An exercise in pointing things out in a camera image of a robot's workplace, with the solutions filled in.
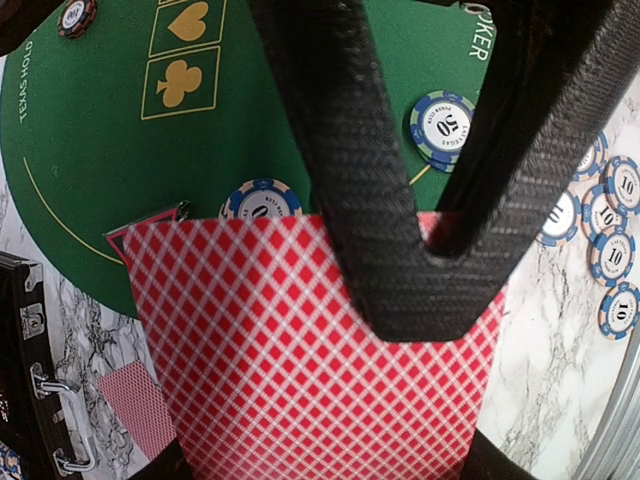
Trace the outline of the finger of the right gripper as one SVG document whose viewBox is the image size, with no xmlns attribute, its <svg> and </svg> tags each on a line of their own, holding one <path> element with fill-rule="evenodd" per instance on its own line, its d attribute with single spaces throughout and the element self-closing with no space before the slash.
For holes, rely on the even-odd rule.
<svg viewBox="0 0 640 480">
<path fill-rule="evenodd" d="M 390 342 L 463 337 L 518 266 L 639 69 L 635 1 L 493 1 L 498 38 L 443 204 L 422 239 L 364 5 L 251 14 L 351 298 Z"/>
</svg>

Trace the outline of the red playing card deck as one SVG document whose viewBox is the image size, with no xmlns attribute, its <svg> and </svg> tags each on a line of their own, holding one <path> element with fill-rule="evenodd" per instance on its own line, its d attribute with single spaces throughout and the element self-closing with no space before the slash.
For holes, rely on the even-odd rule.
<svg viewBox="0 0 640 480">
<path fill-rule="evenodd" d="M 388 343 L 317 215 L 138 223 L 129 278 L 197 479 L 456 479 L 504 296 L 462 339 Z"/>
</svg>

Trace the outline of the teal chip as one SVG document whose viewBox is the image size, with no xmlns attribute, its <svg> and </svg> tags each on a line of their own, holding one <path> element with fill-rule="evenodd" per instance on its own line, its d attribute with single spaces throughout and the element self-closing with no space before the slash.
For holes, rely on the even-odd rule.
<svg viewBox="0 0 640 480">
<path fill-rule="evenodd" d="M 414 105 L 409 131 L 418 152 L 441 172 L 451 173 L 466 143 L 475 105 L 449 90 L 428 93 Z"/>
</svg>

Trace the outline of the blue chips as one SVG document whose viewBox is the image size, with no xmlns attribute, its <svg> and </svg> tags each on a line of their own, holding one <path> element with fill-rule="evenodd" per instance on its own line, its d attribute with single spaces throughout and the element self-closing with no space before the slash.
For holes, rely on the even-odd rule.
<svg viewBox="0 0 640 480">
<path fill-rule="evenodd" d="M 224 219 L 301 216 L 302 204 L 285 183 L 273 178 L 244 182 L 222 204 L 218 216 Z"/>
</svg>

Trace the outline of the brown chip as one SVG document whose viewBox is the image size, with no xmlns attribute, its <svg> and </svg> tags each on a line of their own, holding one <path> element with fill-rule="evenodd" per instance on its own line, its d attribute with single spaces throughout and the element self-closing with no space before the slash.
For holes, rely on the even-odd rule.
<svg viewBox="0 0 640 480">
<path fill-rule="evenodd" d="M 79 38 L 92 25 L 96 16 L 96 0 L 68 1 L 58 19 L 58 33 L 69 39 Z"/>
</svg>

